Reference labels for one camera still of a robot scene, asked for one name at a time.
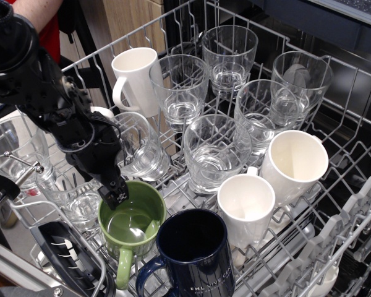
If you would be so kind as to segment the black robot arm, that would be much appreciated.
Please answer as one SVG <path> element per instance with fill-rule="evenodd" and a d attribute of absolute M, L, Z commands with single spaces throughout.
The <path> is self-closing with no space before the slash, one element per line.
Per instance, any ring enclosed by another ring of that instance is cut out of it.
<path fill-rule="evenodd" d="M 32 23 L 0 1 L 0 103 L 14 105 L 51 134 L 66 160 L 98 190 L 110 209 L 129 197 L 116 157 L 119 127 L 92 111 L 87 93 L 40 46 Z"/>

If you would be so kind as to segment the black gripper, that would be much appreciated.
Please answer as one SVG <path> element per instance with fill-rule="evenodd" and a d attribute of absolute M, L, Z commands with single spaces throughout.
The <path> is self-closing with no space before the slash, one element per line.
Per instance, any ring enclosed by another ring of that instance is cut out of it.
<path fill-rule="evenodd" d="M 91 111 L 87 92 L 49 56 L 27 61 L 21 70 L 25 87 L 19 108 L 54 137 L 71 165 L 99 181 L 98 193 L 115 210 L 129 198 L 129 190 L 115 164 L 121 145 L 114 124 Z"/>

